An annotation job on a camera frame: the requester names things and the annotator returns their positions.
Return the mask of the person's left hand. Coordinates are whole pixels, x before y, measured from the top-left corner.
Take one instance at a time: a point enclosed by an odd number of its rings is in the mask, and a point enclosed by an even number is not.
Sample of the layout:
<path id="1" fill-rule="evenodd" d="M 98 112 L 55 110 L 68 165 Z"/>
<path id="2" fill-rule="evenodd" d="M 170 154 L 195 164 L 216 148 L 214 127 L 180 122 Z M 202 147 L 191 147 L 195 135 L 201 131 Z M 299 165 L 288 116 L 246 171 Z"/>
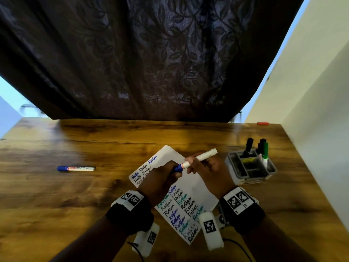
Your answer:
<path id="1" fill-rule="evenodd" d="M 170 187 L 177 182 L 177 180 L 167 181 L 168 173 L 166 163 L 151 170 L 138 186 L 137 192 L 149 200 L 151 207 L 157 206 L 164 199 Z"/>

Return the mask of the person's right hand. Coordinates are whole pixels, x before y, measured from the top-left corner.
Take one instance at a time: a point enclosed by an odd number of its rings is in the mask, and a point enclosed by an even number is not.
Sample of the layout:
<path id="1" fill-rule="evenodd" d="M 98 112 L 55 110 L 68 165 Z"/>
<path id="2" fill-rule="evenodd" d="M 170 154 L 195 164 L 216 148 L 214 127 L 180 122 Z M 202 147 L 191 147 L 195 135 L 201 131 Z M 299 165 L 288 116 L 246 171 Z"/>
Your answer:
<path id="1" fill-rule="evenodd" d="M 210 157 L 210 159 L 209 173 L 199 176 L 202 178 L 209 192 L 220 200 L 231 190 L 235 189 L 237 185 L 233 182 L 228 167 L 219 155 L 216 154 Z"/>

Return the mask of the white marker with blue cap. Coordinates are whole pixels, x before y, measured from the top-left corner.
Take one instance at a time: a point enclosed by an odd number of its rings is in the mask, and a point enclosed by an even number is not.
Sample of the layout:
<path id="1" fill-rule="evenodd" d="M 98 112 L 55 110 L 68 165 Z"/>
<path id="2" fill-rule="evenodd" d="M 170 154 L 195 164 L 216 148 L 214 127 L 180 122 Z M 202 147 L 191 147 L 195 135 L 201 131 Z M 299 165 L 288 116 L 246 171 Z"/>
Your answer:
<path id="1" fill-rule="evenodd" d="M 217 153 L 218 153 L 218 151 L 214 148 L 214 149 L 211 149 L 207 152 L 204 152 L 203 154 L 196 156 L 196 159 L 201 162 L 203 160 L 206 160 L 206 159 L 216 155 Z M 182 172 L 184 169 L 186 169 L 188 167 L 190 167 L 190 163 L 188 161 L 184 161 L 183 163 L 178 164 L 177 166 L 173 167 L 170 174 L 173 174 L 175 172 Z"/>
<path id="2" fill-rule="evenodd" d="M 83 167 L 83 166 L 58 166 L 59 172 L 93 172 L 95 167 Z"/>

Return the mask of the person's right forearm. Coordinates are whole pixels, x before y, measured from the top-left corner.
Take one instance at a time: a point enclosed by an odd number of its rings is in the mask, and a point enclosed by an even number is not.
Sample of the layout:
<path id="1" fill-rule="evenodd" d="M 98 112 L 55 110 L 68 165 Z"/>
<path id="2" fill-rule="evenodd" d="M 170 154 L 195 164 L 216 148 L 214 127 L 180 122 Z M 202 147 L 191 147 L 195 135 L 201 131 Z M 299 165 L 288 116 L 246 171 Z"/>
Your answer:
<path id="1" fill-rule="evenodd" d="M 316 259 L 287 236 L 268 216 L 242 239 L 256 262 L 316 262 Z"/>

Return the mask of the person's left forearm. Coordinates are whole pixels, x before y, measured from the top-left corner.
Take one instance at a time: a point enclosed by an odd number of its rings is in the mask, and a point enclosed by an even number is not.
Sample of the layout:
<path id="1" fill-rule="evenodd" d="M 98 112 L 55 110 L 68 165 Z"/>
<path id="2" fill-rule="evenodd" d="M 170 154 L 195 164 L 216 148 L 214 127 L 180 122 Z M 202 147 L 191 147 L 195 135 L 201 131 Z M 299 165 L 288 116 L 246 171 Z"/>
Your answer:
<path id="1" fill-rule="evenodd" d="M 125 230 L 103 216 L 49 262 L 112 262 L 126 239 Z"/>

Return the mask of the white sheet with handwriting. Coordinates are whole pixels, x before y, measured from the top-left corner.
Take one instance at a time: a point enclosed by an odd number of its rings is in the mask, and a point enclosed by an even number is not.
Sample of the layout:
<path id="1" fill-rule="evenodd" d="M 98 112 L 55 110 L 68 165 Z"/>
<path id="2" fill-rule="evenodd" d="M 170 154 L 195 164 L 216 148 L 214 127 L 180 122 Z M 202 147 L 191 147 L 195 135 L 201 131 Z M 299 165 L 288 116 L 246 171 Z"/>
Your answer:
<path id="1" fill-rule="evenodd" d="M 168 161 L 180 164 L 184 162 L 184 157 L 165 145 L 129 175 L 129 180 L 135 187 L 139 187 L 151 170 Z M 203 212 L 212 211 L 217 203 L 218 199 L 208 191 L 198 174 L 187 174 L 183 170 L 182 177 L 169 188 L 155 210 L 190 245 L 202 229 L 199 216 Z"/>

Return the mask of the grey desk organizer tray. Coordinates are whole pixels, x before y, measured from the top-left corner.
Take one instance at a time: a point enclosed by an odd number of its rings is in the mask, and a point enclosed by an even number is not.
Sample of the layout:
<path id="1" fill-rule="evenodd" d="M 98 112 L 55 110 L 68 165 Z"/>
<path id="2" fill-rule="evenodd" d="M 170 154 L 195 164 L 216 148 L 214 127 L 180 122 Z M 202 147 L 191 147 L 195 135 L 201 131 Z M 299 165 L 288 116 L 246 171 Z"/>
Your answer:
<path id="1" fill-rule="evenodd" d="M 270 159 L 268 166 L 264 166 L 256 149 L 251 149 L 247 158 L 241 158 L 243 152 L 242 150 L 229 152 L 225 158 L 225 164 L 236 185 L 265 182 L 278 172 Z"/>

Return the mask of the black marker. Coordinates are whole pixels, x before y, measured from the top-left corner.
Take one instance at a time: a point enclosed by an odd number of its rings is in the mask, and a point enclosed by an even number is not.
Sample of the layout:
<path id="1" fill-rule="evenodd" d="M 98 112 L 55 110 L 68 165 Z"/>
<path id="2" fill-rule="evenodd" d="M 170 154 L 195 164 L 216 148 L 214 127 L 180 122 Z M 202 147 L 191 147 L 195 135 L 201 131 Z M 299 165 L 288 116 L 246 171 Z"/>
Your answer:
<path id="1" fill-rule="evenodd" d="M 248 138 L 246 142 L 246 148 L 243 152 L 243 154 L 240 156 L 240 158 L 249 158 L 250 157 L 250 151 L 253 145 L 254 139 Z"/>
<path id="2" fill-rule="evenodd" d="M 263 139 L 260 139 L 260 142 L 257 145 L 256 152 L 260 158 L 262 158 L 262 156 L 264 154 L 264 144 L 266 142 L 267 142 L 267 140 L 263 138 Z"/>

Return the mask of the black wristband with tag markers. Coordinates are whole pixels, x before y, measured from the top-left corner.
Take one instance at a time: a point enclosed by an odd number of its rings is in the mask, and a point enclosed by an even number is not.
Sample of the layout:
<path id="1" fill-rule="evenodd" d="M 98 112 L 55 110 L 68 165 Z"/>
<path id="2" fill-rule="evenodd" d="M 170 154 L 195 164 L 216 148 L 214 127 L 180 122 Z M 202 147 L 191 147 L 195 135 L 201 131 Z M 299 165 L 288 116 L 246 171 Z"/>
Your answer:
<path id="1" fill-rule="evenodd" d="M 149 199 L 134 190 L 116 199 L 105 216 L 111 223 L 124 229 L 127 236 L 149 231 L 154 222 Z"/>
<path id="2" fill-rule="evenodd" d="M 245 235 L 266 217 L 264 210 L 241 187 L 237 186 L 219 200 L 221 214 L 226 224 Z"/>

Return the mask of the green marker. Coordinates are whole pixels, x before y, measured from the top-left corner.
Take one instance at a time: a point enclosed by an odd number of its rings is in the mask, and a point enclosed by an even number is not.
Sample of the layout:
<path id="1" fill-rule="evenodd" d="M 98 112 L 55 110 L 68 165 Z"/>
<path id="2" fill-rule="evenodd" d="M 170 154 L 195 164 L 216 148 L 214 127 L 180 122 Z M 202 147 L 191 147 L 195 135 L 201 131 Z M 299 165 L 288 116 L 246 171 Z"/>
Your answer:
<path id="1" fill-rule="evenodd" d="M 263 142 L 262 163 L 266 169 L 268 168 L 268 151 L 268 142 Z"/>

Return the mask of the dark leaf-patterned curtain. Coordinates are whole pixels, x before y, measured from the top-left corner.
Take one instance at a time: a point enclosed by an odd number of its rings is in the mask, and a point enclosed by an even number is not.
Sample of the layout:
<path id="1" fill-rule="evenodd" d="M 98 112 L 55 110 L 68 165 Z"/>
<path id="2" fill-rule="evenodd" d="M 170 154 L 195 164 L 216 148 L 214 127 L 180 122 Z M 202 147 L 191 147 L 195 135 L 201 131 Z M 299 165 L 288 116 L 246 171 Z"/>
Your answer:
<path id="1" fill-rule="evenodd" d="M 0 0 L 0 76 L 51 119 L 229 122 L 304 0 Z"/>

